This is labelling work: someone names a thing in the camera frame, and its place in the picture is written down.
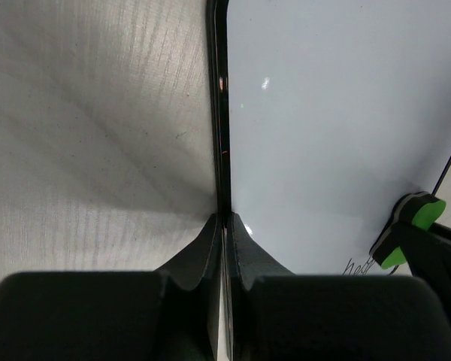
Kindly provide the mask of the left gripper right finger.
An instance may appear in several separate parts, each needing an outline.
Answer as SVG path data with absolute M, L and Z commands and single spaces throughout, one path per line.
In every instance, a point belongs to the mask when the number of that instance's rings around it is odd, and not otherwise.
M 451 360 L 451 325 L 411 276 L 294 275 L 227 223 L 233 360 Z

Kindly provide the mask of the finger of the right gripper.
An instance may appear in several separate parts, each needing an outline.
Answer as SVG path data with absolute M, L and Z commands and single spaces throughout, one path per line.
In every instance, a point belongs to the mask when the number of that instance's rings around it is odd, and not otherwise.
M 451 325 L 451 247 L 441 245 L 428 231 L 396 225 L 392 233 L 398 241 L 412 274 L 435 291 Z
M 435 237 L 439 244 L 451 247 L 451 228 L 439 223 L 434 223 L 430 227 L 430 233 Z

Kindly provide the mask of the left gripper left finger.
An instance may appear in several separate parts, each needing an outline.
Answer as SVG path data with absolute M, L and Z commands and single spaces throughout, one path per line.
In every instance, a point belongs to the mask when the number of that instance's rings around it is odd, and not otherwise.
M 222 219 L 158 269 L 0 282 L 0 360 L 214 360 Z

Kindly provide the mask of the green whiteboard eraser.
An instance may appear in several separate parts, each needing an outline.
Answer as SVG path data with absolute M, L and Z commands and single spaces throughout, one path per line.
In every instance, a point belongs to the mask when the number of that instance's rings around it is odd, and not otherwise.
M 406 257 L 392 235 L 396 225 L 428 231 L 446 209 L 446 202 L 426 191 L 402 196 L 392 209 L 383 231 L 369 251 L 381 267 L 389 269 L 406 263 Z

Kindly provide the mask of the small black-framed whiteboard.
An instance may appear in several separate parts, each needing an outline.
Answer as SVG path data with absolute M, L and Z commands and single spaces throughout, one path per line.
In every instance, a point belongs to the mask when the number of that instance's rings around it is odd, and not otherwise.
M 451 1 L 209 1 L 218 205 L 294 275 L 411 276 L 369 251 L 451 166 Z

